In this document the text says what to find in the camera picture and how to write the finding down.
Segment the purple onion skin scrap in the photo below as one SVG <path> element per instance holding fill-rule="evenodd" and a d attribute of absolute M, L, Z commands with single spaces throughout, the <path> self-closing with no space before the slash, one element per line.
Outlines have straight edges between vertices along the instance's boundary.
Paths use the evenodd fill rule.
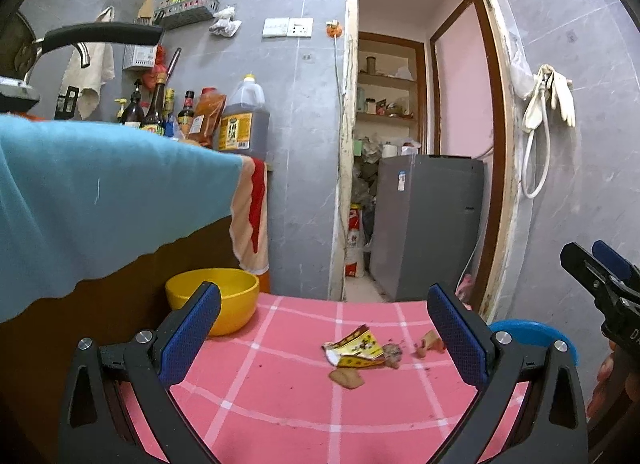
<path fill-rule="evenodd" d="M 382 346 L 382 349 L 383 349 L 383 356 L 384 356 L 384 364 L 388 368 L 398 370 L 400 368 L 402 355 L 404 354 L 401 346 L 395 343 L 387 343 Z"/>

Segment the brown potato peel piece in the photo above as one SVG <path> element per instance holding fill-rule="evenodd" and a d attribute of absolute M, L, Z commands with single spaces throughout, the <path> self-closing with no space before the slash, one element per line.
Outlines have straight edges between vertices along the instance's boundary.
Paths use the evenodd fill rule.
<path fill-rule="evenodd" d="M 357 389 L 364 384 L 364 380 L 358 370 L 353 368 L 337 368 L 329 372 L 329 379 L 333 383 L 349 390 Z"/>

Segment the yellow snack wrapper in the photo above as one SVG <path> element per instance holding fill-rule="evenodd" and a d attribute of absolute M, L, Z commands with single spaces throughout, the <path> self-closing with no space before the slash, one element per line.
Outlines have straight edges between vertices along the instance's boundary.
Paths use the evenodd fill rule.
<path fill-rule="evenodd" d="M 385 364 L 384 350 L 365 324 L 337 342 L 323 344 L 322 349 L 326 360 L 337 369 L 367 369 Z"/>

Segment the blue plastic bucket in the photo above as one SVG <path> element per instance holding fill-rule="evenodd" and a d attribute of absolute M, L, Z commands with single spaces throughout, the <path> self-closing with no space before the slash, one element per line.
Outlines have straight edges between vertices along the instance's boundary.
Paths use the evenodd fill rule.
<path fill-rule="evenodd" d="M 492 322 L 489 328 L 492 332 L 508 332 L 514 340 L 521 344 L 539 347 L 547 347 L 557 340 L 562 340 L 566 343 L 574 366 L 579 366 L 579 354 L 573 342 L 561 331 L 548 324 L 533 320 L 506 319 Z"/>

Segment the white rubber gloves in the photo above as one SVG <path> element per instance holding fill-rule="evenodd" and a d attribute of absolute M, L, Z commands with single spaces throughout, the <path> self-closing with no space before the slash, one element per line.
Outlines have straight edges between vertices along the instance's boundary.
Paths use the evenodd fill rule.
<path fill-rule="evenodd" d="M 534 80 L 534 88 L 530 93 L 523 116 L 524 132 L 532 132 L 542 124 L 547 106 L 550 106 L 553 111 L 559 111 L 562 121 L 568 127 L 575 127 L 576 110 L 572 94 L 573 82 L 550 64 L 541 65 Z"/>

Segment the yellow plastic bowl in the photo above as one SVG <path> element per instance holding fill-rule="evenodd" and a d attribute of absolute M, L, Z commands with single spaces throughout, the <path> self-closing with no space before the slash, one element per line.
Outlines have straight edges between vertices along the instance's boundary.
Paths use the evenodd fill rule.
<path fill-rule="evenodd" d="M 210 283 L 218 316 L 209 330 L 210 337 L 229 335 L 244 328 L 254 316 L 260 291 L 258 276 L 235 268 L 205 268 L 179 273 L 165 283 L 173 310 L 180 309 L 203 283 Z"/>

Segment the blue cloth cover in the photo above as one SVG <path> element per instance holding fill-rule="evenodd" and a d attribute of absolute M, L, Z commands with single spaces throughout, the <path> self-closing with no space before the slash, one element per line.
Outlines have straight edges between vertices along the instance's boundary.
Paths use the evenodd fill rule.
<path fill-rule="evenodd" d="M 2 115 L 2 320 L 229 216 L 241 168 L 122 125 Z"/>

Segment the red white rice bag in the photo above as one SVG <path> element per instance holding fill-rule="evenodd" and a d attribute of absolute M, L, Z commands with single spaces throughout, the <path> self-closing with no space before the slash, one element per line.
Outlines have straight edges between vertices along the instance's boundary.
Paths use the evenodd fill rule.
<path fill-rule="evenodd" d="M 364 273 L 364 232 L 362 225 L 362 208 L 352 204 L 348 216 L 346 238 L 345 276 L 346 278 L 362 278 Z"/>

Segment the wooden storage shelf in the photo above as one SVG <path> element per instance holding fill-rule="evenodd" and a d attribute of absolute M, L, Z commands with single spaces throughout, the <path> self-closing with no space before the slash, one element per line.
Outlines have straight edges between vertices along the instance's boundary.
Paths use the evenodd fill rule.
<path fill-rule="evenodd" d="M 423 42 L 361 31 L 355 134 L 426 151 L 427 75 Z"/>

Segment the dark soy sauce bottle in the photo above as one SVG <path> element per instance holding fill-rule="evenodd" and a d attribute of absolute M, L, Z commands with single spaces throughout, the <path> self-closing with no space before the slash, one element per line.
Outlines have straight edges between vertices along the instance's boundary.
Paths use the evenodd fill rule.
<path fill-rule="evenodd" d="M 165 132 L 165 123 L 163 119 L 164 97 L 167 75 L 158 73 L 156 83 L 152 93 L 152 98 L 140 127 L 147 132 L 162 136 Z"/>

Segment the dark bottle red cap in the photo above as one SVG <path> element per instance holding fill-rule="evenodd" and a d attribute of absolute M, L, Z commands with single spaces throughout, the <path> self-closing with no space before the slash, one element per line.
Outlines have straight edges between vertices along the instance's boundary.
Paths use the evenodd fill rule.
<path fill-rule="evenodd" d="M 178 125 L 184 138 L 190 134 L 190 129 L 194 119 L 193 99 L 194 92 L 192 90 L 188 90 L 184 95 L 183 107 L 178 113 Z"/>

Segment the orange seasoning pouch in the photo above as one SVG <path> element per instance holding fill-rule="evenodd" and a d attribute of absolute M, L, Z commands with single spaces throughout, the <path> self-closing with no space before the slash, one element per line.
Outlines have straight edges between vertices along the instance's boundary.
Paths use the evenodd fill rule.
<path fill-rule="evenodd" d="M 226 96 L 222 92 L 215 87 L 204 87 L 194 111 L 188 139 L 211 149 L 214 131 L 225 104 Z"/>

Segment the beige hanging rag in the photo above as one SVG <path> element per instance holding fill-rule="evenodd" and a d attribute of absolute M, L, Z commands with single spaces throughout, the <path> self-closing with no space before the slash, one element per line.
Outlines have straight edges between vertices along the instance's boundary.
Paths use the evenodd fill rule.
<path fill-rule="evenodd" d="M 78 115 L 86 120 L 98 108 L 102 87 L 115 77 L 113 46 L 109 42 L 88 42 L 89 65 L 81 66 L 74 50 L 62 77 L 54 117 L 68 120 Z"/>

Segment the white chopstick holder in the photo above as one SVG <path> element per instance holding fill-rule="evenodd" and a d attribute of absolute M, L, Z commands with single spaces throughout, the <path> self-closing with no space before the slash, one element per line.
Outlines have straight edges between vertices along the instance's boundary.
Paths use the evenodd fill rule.
<path fill-rule="evenodd" d="M 127 70 L 147 70 L 155 64 L 157 46 L 126 45 L 122 56 L 122 68 Z"/>

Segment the white wall socket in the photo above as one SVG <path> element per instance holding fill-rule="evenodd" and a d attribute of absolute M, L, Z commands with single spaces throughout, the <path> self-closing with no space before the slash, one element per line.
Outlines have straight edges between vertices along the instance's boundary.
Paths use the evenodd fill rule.
<path fill-rule="evenodd" d="M 313 18 L 267 18 L 262 38 L 311 38 Z"/>

